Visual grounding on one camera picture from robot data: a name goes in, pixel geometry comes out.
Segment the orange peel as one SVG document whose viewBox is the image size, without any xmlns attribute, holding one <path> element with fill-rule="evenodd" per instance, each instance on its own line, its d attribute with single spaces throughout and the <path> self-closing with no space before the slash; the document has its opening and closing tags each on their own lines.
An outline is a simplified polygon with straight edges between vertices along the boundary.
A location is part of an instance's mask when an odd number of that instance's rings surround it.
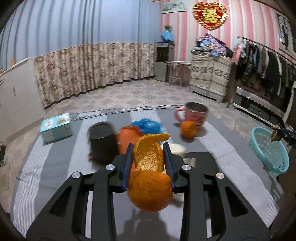
<svg viewBox="0 0 296 241">
<path fill-rule="evenodd" d="M 160 142 L 170 138 L 168 133 L 144 135 L 136 142 L 127 194 L 130 201 L 146 212 L 166 208 L 173 197 L 171 177 L 164 173 L 164 154 Z"/>
</svg>

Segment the brown paper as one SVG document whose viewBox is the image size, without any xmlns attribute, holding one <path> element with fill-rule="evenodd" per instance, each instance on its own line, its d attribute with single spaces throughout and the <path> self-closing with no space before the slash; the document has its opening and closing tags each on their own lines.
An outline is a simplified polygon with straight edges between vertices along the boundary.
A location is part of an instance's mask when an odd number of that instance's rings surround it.
<svg viewBox="0 0 296 241">
<path fill-rule="evenodd" d="M 271 136 L 270 136 L 270 141 L 271 142 L 279 142 L 281 140 L 280 135 L 278 134 L 278 130 L 280 130 L 280 126 L 279 125 L 275 125 L 271 128 L 273 130 Z"/>
</svg>

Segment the black glasses case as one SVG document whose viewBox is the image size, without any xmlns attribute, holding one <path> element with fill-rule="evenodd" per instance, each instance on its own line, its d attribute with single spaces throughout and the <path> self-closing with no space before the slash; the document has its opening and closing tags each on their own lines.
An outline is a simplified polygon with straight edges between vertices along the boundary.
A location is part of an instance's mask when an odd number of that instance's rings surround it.
<svg viewBox="0 0 296 241">
<path fill-rule="evenodd" d="M 185 153 L 183 161 L 202 174 L 214 176 L 219 172 L 217 163 L 210 152 Z"/>
</svg>

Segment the whole orange fruit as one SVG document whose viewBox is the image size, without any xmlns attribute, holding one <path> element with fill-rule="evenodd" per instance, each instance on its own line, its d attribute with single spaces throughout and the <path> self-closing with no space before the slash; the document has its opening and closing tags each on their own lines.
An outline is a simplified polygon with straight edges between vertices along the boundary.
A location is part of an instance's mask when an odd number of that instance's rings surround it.
<svg viewBox="0 0 296 241">
<path fill-rule="evenodd" d="M 193 138 L 196 133 L 199 131 L 199 127 L 194 121 L 184 121 L 180 125 L 181 136 L 184 138 Z"/>
</svg>

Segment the crumpled blue plastic bag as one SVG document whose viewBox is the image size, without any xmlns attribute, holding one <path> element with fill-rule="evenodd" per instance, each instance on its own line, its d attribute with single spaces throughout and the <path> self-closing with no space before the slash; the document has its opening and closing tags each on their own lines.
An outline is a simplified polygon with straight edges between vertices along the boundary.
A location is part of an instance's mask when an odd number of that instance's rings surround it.
<svg viewBox="0 0 296 241">
<path fill-rule="evenodd" d="M 131 123 L 131 126 L 136 126 L 144 135 L 159 134 L 162 133 L 162 126 L 153 120 L 144 118 L 142 120 L 136 120 Z"/>
</svg>

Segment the clothes rack with garments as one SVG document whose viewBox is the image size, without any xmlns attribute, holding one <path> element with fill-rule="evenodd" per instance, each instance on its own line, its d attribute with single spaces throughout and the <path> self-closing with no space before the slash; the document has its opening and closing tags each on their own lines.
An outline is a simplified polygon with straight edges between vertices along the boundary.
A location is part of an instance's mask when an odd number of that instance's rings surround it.
<svg viewBox="0 0 296 241">
<path fill-rule="evenodd" d="M 293 101 L 295 65 L 266 46 L 238 37 L 234 47 L 235 80 L 249 92 L 286 111 Z"/>
</svg>

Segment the grey striped tablecloth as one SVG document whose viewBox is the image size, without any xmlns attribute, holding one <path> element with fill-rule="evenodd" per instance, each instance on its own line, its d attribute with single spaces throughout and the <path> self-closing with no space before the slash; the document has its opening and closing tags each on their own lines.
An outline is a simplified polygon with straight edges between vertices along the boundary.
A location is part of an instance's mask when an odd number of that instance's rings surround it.
<svg viewBox="0 0 296 241">
<path fill-rule="evenodd" d="M 248 141 L 186 108 L 42 122 L 16 184 L 24 240 L 270 240 L 280 195 Z"/>
</svg>

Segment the black cylindrical can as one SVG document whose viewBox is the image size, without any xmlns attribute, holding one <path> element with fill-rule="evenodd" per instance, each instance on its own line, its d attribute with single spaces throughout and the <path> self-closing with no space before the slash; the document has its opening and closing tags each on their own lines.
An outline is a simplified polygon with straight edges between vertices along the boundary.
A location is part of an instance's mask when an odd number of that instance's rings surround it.
<svg viewBox="0 0 296 241">
<path fill-rule="evenodd" d="M 102 121 L 93 124 L 88 130 L 90 154 L 100 164 L 111 164 L 119 154 L 116 134 L 111 123 Z"/>
</svg>

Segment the light blue tissue box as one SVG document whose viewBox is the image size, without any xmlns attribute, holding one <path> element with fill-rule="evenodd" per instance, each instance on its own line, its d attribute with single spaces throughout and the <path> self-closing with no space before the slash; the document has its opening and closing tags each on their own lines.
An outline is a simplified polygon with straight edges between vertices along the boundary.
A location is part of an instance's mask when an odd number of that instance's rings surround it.
<svg viewBox="0 0 296 241">
<path fill-rule="evenodd" d="M 70 114 L 65 113 L 42 121 L 40 134 L 44 144 L 49 144 L 72 136 Z"/>
</svg>

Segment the cloth covered cabinet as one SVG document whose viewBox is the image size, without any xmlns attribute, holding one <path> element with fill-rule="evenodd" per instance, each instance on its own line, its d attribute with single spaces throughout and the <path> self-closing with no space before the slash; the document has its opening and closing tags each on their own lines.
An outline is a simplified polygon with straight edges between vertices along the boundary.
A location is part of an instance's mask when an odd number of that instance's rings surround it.
<svg viewBox="0 0 296 241">
<path fill-rule="evenodd" d="M 209 53 L 192 55 L 190 91 L 221 103 L 229 89 L 232 59 Z"/>
</svg>

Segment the white low cabinet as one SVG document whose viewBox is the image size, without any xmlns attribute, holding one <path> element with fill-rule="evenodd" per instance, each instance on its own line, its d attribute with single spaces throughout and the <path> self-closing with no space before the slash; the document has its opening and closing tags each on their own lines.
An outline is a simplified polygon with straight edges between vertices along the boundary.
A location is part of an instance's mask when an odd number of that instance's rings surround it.
<svg viewBox="0 0 296 241">
<path fill-rule="evenodd" d="M 32 59 L 24 59 L 1 73 L 1 143 L 10 143 L 44 117 Z"/>
</svg>

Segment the water dispenser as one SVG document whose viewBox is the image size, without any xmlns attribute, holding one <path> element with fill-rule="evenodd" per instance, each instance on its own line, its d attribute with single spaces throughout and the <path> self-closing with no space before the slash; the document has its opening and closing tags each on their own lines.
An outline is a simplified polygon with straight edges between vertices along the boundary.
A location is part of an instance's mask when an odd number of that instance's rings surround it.
<svg viewBox="0 0 296 241">
<path fill-rule="evenodd" d="M 175 44 L 172 42 L 157 42 L 156 61 L 154 63 L 154 78 L 168 82 L 168 62 L 173 61 Z"/>
</svg>

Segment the blue bag on dispenser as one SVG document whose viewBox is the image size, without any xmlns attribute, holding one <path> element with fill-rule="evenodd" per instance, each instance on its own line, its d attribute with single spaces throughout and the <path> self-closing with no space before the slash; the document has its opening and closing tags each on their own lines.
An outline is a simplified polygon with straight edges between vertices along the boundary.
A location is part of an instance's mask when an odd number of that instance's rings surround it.
<svg viewBox="0 0 296 241">
<path fill-rule="evenodd" d="M 161 38 L 163 42 L 173 43 L 175 41 L 174 35 L 171 31 L 161 32 Z"/>
</svg>

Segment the floral beige curtain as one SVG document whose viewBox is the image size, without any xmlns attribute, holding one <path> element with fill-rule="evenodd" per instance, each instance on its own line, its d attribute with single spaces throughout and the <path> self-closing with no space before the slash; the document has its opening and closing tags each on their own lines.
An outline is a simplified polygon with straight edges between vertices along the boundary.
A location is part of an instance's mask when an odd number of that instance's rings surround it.
<svg viewBox="0 0 296 241">
<path fill-rule="evenodd" d="M 154 75 L 156 46 L 150 43 L 87 44 L 33 59 L 43 107 L 89 90 Z"/>
</svg>

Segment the small potted plant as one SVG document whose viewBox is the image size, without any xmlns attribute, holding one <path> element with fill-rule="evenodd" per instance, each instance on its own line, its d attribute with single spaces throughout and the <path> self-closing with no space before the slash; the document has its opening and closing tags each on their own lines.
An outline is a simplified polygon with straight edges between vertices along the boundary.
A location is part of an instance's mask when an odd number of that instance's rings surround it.
<svg viewBox="0 0 296 241">
<path fill-rule="evenodd" d="M 171 25 L 164 25 L 164 31 L 171 32 L 172 31 L 172 26 Z"/>
</svg>

